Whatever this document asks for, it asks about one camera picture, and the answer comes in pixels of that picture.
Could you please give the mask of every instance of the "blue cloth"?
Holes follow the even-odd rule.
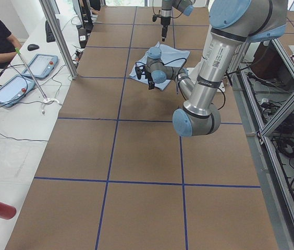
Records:
[[[162,51],[161,60],[163,61],[164,64],[179,58],[187,59],[190,55],[189,51],[179,51],[178,49],[174,49],[168,45],[164,45],[164,44],[160,45],[159,42],[156,44],[156,47],[159,47],[160,50]],[[145,64],[147,62],[147,56],[148,56],[148,51],[146,51],[145,55],[139,61]],[[177,60],[170,64],[167,64],[167,66],[181,67],[184,62],[185,61],[183,59]],[[130,77],[136,81],[148,84],[148,80],[144,78],[145,76],[142,76],[140,80],[137,78],[137,74],[134,68],[135,68],[135,65],[133,66]],[[155,87],[159,88],[160,90],[164,90],[168,86],[169,82],[170,80],[166,80],[163,83],[155,84]]]

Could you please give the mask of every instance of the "keyboard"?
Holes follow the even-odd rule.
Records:
[[[60,27],[60,21],[59,19],[57,19],[57,23]],[[48,23],[48,21],[45,21],[45,33],[46,33],[46,42],[50,43],[50,42],[55,42],[55,38],[54,38],[54,34],[51,30],[50,24]]]

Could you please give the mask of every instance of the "white desk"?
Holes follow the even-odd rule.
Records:
[[[79,47],[78,32],[75,23],[78,18],[65,17],[58,15],[60,27],[66,40],[70,54],[73,55],[76,47]],[[39,49],[29,52],[27,46],[30,43],[39,45]],[[56,42],[46,43],[45,19],[36,27],[35,31],[21,48],[21,54],[29,62],[37,53],[53,54],[59,57],[58,65],[51,74],[44,80],[39,81],[43,84],[51,78],[59,68],[65,64]],[[20,58],[16,56],[12,65],[22,64]],[[7,69],[0,77],[0,85],[16,75],[14,69]],[[42,88],[48,97],[55,97],[62,103],[70,86],[69,72],[66,67],[60,71],[54,78],[62,83],[60,84],[49,80]],[[21,102],[29,103],[34,101],[43,101],[43,97],[38,89],[28,93]],[[16,104],[11,108],[0,108],[0,133],[17,139],[48,140],[53,126],[56,122],[60,107],[57,103],[45,106],[45,114],[41,113],[41,103]],[[40,159],[46,147],[46,142],[29,142],[5,139],[0,136],[0,201],[13,205],[17,209],[17,214],[10,220],[0,219],[0,250],[4,249],[11,232],[13,231],[19,212],[24,203],[29,190],[33,176],[37,170]]]

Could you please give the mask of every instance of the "robotic arm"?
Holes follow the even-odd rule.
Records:
[[[211,134],[218,129],[221,118],[212,101],[236,48],[244,42],[282,36],[286,15],[286,0],[215,0],[210,11],[212,41],[196,84],[183,69],[164,66],[159,48],[149,50],[146,76],[155,83],[175,80],[187,99],[173,114],[180,136]]]
[[[193,4],[195,0],[162,0],[162,7],[160,14],[153,15],[153,22],[157,18],[161,19],[162,27],[162,42],[165,41],[168,32],[168,25],[170,25],[170,20],[172,18],[172,9],[173,7],[179,10],[186,16],[189,16],[193,11]]]

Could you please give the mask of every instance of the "computer mouse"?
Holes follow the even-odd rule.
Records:
[[[39,46],[34,43],[28,45],[28,51],[34,51],[35,49],[38,49],[38,48]]]

